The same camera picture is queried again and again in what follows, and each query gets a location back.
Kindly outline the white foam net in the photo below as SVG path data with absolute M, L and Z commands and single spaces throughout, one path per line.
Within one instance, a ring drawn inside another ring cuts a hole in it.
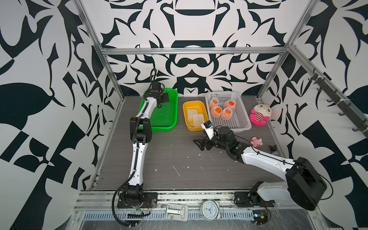
M 204 116 L 201 113 L 193 114 L 192 119 L 194 127 L 201 127 L 202 124 L 205 122 Z
M 193 120 L 193 115 L 198 113 L 198 111 L 196 109 L 187 109 L 186 112 L 187 112 L 188 121 L 192 121 Z

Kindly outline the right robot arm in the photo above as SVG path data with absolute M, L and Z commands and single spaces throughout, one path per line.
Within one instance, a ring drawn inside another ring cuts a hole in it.
M 282 179 L 277 183 L 259 181 L 246 194 L 235 194 L 235 205 L 266 207 L 280 200 L 293 201 L 309 211 L 317 208 L 330 183 L 307 159 L 287 159 L 257 150 L 246 139 L 238 141 L 238 136 L 227 126 L 213 127 L 205 123 L 203 128 L 206 136 L 193 141 L 201 151 L 221 149 L 236 162 L 258 167 Z

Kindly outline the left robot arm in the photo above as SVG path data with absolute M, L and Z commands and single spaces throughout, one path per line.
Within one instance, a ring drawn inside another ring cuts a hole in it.
M 168 94 L 160 82 L 153 81 L 142 96 L 144 105 L 139 113 L 129 121 L 130 137 L 133 146 L 133 158 L 128 181 L 123 189 L 123 199 L 137 205 L 143 200 L 143 166 L 148 144 L 152 139 L 150 117 L 153 110 L 168 102 Z

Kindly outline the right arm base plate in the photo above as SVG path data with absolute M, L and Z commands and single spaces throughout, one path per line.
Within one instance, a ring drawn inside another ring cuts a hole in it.
M 235 192 L 235 205 L 239 208 L 274 207 L 275 200 L 264 201 L 256 192 Z

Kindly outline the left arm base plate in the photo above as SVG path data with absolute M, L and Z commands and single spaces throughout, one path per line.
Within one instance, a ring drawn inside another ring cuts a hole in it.
M 128 208 L 151 208 L 157 204 L 158 193 L 144 192 L 142 195 L 128 195 L 126 192 L 122 192 L 119 195 L 117 208 L 128 209 Z

